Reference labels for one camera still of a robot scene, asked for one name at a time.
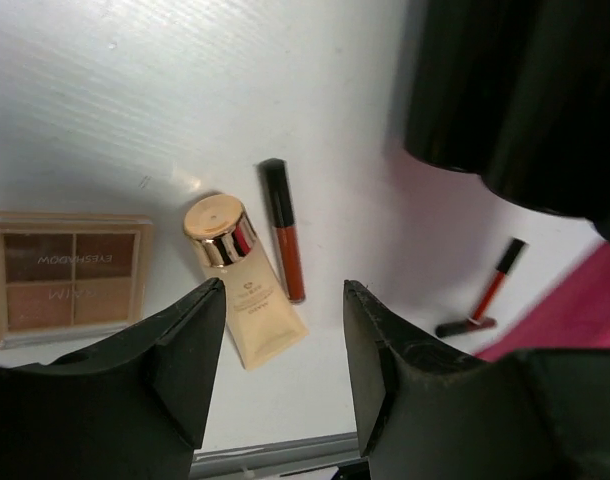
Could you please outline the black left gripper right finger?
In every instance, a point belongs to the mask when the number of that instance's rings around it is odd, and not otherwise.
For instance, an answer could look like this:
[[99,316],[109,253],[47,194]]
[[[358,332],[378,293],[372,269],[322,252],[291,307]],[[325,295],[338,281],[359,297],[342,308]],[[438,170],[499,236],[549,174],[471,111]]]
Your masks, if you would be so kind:
[[343,291],[360,454],[375,479],[610,479],[610,349],[494,362]]

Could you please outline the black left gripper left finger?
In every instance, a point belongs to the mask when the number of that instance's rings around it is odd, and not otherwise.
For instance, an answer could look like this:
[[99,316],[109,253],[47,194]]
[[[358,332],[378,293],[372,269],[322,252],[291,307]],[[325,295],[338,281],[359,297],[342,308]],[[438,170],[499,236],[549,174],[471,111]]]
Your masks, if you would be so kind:
[[0,479],[185,479],[202,445],[224,286],[54,362],[0,366]]

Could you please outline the gold-capped beige foundation tube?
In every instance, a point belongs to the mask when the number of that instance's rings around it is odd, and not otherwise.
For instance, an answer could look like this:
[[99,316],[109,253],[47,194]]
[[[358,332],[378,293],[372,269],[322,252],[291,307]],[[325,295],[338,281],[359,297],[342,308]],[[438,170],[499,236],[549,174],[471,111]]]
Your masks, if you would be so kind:
[[308,335],[238,198],[203,197],[186,213],[183,229],[205,276],[225,286],[226,324],[245,369]]

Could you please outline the pink top drawer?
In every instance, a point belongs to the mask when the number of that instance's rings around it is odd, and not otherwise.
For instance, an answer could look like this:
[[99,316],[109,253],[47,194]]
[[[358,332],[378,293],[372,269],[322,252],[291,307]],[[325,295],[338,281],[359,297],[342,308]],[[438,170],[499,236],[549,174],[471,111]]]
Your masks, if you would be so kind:
[[479,351],[495,361],[529,348],[610,348],[610,245],[567,275],[514,328]]

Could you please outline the black drawer organizer cabinet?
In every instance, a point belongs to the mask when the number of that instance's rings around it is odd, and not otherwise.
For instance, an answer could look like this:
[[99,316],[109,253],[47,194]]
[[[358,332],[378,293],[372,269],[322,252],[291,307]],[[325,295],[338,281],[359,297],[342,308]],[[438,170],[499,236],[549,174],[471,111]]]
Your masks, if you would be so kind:
[[610,1],[432,1],[404,146],[610,243]]

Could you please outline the dark red lip gloss tube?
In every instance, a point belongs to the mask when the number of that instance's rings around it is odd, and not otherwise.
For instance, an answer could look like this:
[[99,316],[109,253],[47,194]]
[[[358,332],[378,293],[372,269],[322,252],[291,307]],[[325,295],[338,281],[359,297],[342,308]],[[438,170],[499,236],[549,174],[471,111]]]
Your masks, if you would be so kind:
[[479,320],[467,318],[464,320],[442,323],[435,328],[434,333],[438,338],[448,338],[494,329],[496,326],[497,321],[493,318],[485,317]]

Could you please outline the four-colour eyeshadow palette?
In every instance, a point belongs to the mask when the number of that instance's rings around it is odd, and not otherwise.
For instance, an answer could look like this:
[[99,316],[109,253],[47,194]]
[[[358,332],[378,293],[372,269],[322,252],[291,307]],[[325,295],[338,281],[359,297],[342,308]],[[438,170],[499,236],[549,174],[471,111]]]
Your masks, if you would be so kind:
[[143,215],[0,211],[0,350],[139,322],[153,234]]

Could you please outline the red lip gloss upright tube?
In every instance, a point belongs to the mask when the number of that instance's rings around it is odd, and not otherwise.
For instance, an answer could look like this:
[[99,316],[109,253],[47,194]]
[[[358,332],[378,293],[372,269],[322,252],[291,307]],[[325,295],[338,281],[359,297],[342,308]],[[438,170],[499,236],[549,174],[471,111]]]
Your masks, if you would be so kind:
[[470,320],[473,323],[480,324],[482,322],[486,310],[491,305],[492,300],[498,293],[506,277],[509,275],[515,262],[526,246],[527,243],[519,238],[512,238],[508,243],[494,269],[494,273],[492,274],[488,286],[485,288],[481,298],[470,315]]

